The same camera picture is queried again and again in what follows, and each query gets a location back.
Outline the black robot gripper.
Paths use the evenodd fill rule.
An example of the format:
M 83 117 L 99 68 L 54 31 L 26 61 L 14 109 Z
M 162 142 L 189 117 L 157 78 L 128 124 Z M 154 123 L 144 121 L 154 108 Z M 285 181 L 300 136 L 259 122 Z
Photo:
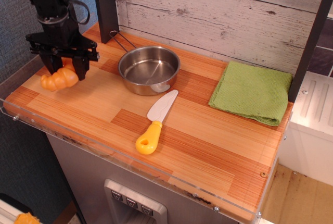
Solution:
M 89 60 L 98 61 L 97 43 L 79 32 L 78 24 L 72 19 L 60 23 L 43 24 L 43 31 L 25 36 L 30 50 L 40 58 L 50 74 L 63 67 L 61 57 L 72 58 L 79 80 L 84 80 L 89 70 Z

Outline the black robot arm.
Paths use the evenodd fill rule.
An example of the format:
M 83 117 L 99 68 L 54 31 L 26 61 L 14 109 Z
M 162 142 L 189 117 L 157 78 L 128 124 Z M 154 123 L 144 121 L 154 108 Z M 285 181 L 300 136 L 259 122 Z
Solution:
M 80 81 L 85 79 L 90 61 L 98 61 L 97 43 L 79 32 L 74 5 L 77 0 L 29 0 L 37 12 L 43 32 L 26 35 L 30 50 L 38 54 L 53 74 L 63 67 L 62 58 L 70 58 Z

